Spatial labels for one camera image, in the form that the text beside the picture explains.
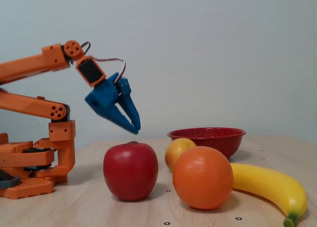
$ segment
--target wire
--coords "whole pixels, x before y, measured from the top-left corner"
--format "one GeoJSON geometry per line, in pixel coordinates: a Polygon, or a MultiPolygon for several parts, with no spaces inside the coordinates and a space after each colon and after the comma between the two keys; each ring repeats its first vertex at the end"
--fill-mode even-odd
{"type": "Polygon", "coordinates": [[[86,41],[85,43],[83,43],[81,45],[81,48],[85,47],[86,45],[88,45],[88,48],[86,49],[86,51],[84,52],[84,54],[86,54],[88,52],[88,50],[90,49],[91,43],[89,41],[86,41]]]}
{"type": "Polygon", "coordinates": [[[106,58],[106,59],[98,59],[95,57],[92,57],[94,60],[96,61],[100,61],[100,62],[106,62],[106,61],[121,61],[123,62],[123,68],[121,70],[121,72],[119,73],[119,75],[117,76],[117,78],[115,79],[115,81],[113,82],[114,85],[116,85],[118,83],[118,81],[120,80],[120,78],[122,77],[122,75],[125,72],[125,68],[126,68],[126,63],[124,59],[120,59],[120,58],[106,58]]]}
{"type": "MultiPolygon", "coordinates": [[[[86,54],[88,52],[88,50],[90,49],[90,46],[91,46],[91,43],[89,41],[86,41],[85,43],[83,43],[81,45],[81,48],[85,47],[86,45],[88,45],[88,48],[86,49],[86,51],[84,52],[84,54],[86,54]]],[[[120,58],[106,58],[106,59],[98,59],[98,58],[95,58],[93,56],[91,56],[94,60],[96,61],[100,61],[100,62],[106,62],[106,61],[121,61],[123,62],[123,68],[121,70],[121,72],[119,73],[119,75],[117,76],[117,78],[115,79],[115,81],[113,82],[114,85],[116,85],[118,83],[118,81],[120,80],[120,78],[122,77],[122,75],[124,74],[125,72],[125,68],[126,68],[126,63],[125,63],[125,60],[123,59],[120,59],[120,58]]]]}

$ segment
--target banana stem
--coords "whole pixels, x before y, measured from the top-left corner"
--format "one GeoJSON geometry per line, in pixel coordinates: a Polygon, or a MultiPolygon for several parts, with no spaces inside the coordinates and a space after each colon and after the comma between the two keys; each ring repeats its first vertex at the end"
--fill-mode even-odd
{"type": "Polygon", "coordinates": [[[298,219],[298,215],[294,213],[290,213],[283,222],[284,227],[295,227],[297,219],[298,219]]]}

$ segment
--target orange fruit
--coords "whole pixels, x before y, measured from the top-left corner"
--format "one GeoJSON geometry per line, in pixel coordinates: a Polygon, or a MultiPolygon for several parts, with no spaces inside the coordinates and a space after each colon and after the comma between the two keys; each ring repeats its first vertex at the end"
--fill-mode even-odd
{"type": "Polygon", "coordinates": [[[196,144],[190,139],[179,138],[173,140],[165,152],[165,163],[168,168],[173,171],[179,156],[193,147],[196,147],[196,144]]]}
{"type": "Polygon", "coordinates": [[[204,210],[220,207],[233,189],[233,171],[229,160],[218,150],[197,146],[178,159],[173,185],[187,205],[204,210]]]}

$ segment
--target bowl rim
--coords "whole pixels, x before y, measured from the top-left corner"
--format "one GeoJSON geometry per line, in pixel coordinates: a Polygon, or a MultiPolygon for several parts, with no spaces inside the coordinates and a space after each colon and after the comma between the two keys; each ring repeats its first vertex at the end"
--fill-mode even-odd
{"type": "Polygon", "coordinates": [[[167,135],[170,138],[187,138],[187,139],[226,139],[226,138],[233,138],[233,137],[239,137],[245,135],[247,132],[243,129],[238,129],[238,128],[231,128],[231,127],[200,127],[200,128],[187,128],[187,129],[178,129],[178,130],[173,130],[169,132],[167,135]],[[177,136],[173,135],[172,133],[177,132],[177,131],[183,131],[183,130],[191,130],[191,129],[231,129],[235,131],[239,131],[240,133],[238,134],[232,134],[232,135],[223,135],[223,136],[209,136],[209,137],[188,137],[188,136],[177,136]]]}

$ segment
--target yellow lemon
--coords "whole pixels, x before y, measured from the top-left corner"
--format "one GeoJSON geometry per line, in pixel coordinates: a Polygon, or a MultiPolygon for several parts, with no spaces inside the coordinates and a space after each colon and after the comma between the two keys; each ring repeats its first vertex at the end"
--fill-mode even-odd
{"type": "Polygon", "coordinates": [[[180,138],[172,141],[165,152],[165,163],[168,168],[173,171],[174,166],[182,153],[193,147],[196,147],[196,144],[190,139],[180,138]]]}

